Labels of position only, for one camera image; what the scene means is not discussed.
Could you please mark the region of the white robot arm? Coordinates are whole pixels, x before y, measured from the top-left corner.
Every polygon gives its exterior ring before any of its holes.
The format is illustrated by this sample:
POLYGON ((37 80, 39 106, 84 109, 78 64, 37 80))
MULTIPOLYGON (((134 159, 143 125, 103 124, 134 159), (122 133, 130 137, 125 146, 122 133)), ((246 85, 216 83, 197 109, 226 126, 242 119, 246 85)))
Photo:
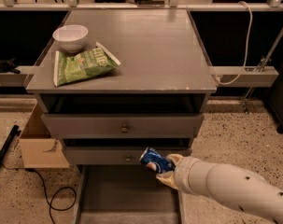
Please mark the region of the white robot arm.
POLYGON ((225 163, 202 161, 193 156, 170 154, 174 171, 156 174, 170 188, 201 195, 235 211, 283 224, 283 189, 263 176, 225 163))

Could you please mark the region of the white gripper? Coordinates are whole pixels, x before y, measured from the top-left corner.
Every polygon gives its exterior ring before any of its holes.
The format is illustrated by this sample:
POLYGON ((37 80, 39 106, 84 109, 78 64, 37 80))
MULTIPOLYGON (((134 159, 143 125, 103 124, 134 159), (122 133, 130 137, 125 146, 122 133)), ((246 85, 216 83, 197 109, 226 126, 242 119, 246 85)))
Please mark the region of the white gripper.
POLYGON ((173 171, 156 174, 156 178, 172 189, 179 189, 187 194, 207 196, 206 177, 210 170, 207 162, 180 154, 169 154, 166 158, 176 165, 173 171))

